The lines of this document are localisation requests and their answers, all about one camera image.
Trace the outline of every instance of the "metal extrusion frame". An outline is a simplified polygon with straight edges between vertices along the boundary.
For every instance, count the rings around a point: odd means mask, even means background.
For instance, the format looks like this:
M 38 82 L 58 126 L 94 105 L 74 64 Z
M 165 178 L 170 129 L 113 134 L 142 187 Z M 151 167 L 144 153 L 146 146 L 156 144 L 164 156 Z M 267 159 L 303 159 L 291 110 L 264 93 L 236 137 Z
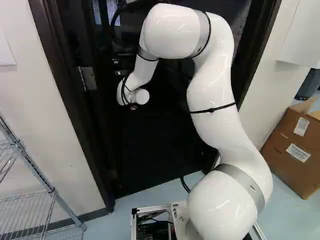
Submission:
M 131 240 L 137 240 L 137 225 L 139 223 L 144 222 L 143 219 L 142 221 L 138 222 L 139 216 L 143 217 L 143 216 L 152 215 L 152 218 L 154 218 L 165 212 L 168 212 L 172 216 L 174 228 L 177 234 L 177 239 L 179 240 L 178 232 L 180 232 L 180 234 L 185 234 L 186 224 L 189 219 L 189 214 L 186 211 L 186 209 L 187 209 L 187 205 L 185 201 L 174 202 L 166 205 L 155 205 L 155 206 L 148 206 L 148 207 L 133 208 L 131 211 L 131 219 L 130 219 Z M 250 232 L 255 233 L 259 240 L 267 240 L 257 223 L 254 223 L 254 225 L 252 226 L 252 229 L 253 231 L 250 231 Z

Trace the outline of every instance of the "robotic arm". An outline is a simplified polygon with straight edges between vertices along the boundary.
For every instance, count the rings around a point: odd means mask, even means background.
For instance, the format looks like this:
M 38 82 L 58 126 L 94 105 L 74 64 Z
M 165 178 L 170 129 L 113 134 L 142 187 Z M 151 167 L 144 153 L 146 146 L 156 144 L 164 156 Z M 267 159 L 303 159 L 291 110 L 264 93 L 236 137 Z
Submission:
M 187 103 L 197 133 L 219 150 L 221 162 L 190 192 L 190 219 L 206 240 L 244 238 L 270 198 L 273 182 L 234 104 L 234 39 L 228 23 L 212 13 L 159 3 L 143 23 L 139 46 L 134 71 L 118 85 L 118 103 L 148 102 L 141 86 L 152 78 L 159 58 L 194 60 Z

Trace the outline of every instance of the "white label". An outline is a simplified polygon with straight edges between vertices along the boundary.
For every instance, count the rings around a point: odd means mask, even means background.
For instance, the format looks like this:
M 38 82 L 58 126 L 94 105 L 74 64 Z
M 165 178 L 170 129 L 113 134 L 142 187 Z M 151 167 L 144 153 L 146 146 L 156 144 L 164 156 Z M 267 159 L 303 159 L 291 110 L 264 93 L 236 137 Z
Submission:
M 293 133 L 303 137 L 307 131 L 309 123 L 310 122 L 307 119 L 300 117 L 295 126 L 295 129 L 293 130 Z
M 301 162 L 305 162 L 310 158 L 311 154 L 303 151 L 300 147 L 294 145 L 293 143 L 286 149 L 286 152 L 300 160 Z

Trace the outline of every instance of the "wall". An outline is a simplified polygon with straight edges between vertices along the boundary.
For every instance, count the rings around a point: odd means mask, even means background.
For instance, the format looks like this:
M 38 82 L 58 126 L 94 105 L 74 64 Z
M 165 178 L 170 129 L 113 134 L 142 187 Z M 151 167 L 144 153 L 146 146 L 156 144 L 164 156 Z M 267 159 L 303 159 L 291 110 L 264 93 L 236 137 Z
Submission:
M 0 28 L 17 62 L 0 67 L 0 112 L 76 214 L 104 208 L 42 48 L 28 0 L 0 0 Z M 18 162 L 0 196 L 40 189 Z M 58 214 L 55 220 L 64 216 Z
M 258 149 L 290 105 L 310 68 L 276 61 L 299 0 L 282 0 L 269 40 L 239 115 L 249 138 Z

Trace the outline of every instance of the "metal wire shelf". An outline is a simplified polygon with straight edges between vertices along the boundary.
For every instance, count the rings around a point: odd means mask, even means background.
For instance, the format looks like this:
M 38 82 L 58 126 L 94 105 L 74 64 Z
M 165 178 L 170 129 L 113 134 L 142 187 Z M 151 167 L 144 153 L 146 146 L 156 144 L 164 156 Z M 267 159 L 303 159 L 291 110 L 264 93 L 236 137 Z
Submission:
M 17 144 L 7 140 L 0 141 L 0 183 L 10 171 L 20 151 Z
M 50 230 L 46 233 L 45 240 L 83 240 L 84 232 L 77 225 L 65 226 Z M 31 235 L 22 237 L 19 240 L 40 240 L 41 235 Z
M 0 114 L 0 137 L 1 133 L 6 140 L 0 140 L 0 184 L 19 157 L 45 190 L 0 198 L 0 240 L 82 240 L 86 225 L 61 198 Z M 55 202 L 75 225 L 47 231 Z
M 46 190 L 0 199 L 0 240 L 44 240 L 55 200 Z

